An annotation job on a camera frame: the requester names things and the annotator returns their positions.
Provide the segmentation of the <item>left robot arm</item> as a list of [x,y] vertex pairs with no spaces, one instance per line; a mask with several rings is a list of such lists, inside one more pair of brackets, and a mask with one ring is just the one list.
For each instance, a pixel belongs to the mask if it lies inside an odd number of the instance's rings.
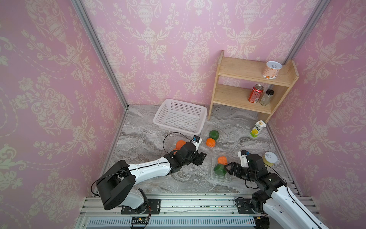
[[125,207],[138,212],[144,211],[149,200],[142,189],[136,190],[133,187],[155,177],[179,172],[183,166],[202,165],[207,154],[199,153],[198,146],[198,143],[189,141],[179,150],[145,163],[128,164],[125,160],[118,161],[96,182],[104,209]]

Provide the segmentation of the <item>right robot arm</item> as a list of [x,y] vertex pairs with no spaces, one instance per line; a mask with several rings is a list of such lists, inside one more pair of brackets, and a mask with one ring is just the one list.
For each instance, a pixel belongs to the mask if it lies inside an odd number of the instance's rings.
[[243,155],[245,163],[224,166],[228,174],[254,182],[258,191],[252,194],[251,208],[272,217],[284,229],[327,229],[290,190],[277,173],[270,173],[258,154]]

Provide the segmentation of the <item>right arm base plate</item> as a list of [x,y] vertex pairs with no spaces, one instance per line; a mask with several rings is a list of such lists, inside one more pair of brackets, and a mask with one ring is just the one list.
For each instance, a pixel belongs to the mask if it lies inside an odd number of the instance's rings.
[[256,214],[256,212],[253,210],[251,199],[249,198],[238,197],[234,200],[234,204],[239,215]]

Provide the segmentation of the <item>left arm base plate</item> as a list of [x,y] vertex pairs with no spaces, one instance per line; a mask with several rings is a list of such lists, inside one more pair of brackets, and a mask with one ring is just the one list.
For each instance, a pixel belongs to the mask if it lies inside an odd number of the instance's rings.
[[139,215],[139,214],[152,214],[159,215],[161,209],[161,199],[148,199],[146,203],[137,209],[132,209],[127,206],[123,206],[121,210],[122,215]]

